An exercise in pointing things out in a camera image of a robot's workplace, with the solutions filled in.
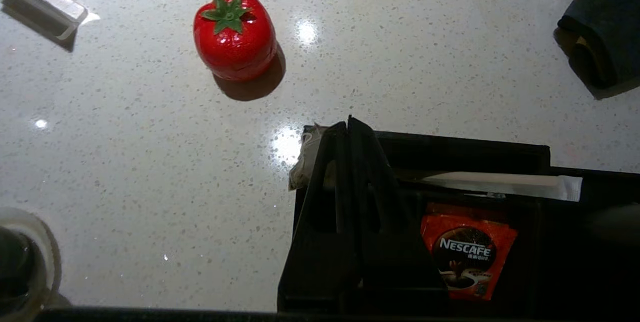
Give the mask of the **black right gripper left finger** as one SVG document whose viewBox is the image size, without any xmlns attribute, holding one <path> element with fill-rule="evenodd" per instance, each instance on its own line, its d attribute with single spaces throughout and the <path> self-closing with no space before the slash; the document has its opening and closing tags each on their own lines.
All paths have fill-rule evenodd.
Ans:
<svg viewBox="0 0 640 322">
<path fill-rule="evenodd" d="M 278 312 L 338 313 L 349 286 L 349 230 L 345 223 L 348 191 L 325 188 L 327 167 L 345 165 L 346 124 L 325 129 L 317 145 L 297 217 L 290 250 L 278 285 Z"/>
</svg>

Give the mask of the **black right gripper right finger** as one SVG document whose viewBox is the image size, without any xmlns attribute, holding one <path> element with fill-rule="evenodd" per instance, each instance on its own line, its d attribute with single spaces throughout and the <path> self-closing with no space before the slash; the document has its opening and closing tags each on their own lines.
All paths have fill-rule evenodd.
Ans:
<svg viewBox="0 0 640 322">
<path fill-rule="evenodd" d="M 374 131 L 349 118 L 362 295 L 377 313 L 443 313 L 444 282 Z"/>
</svg>

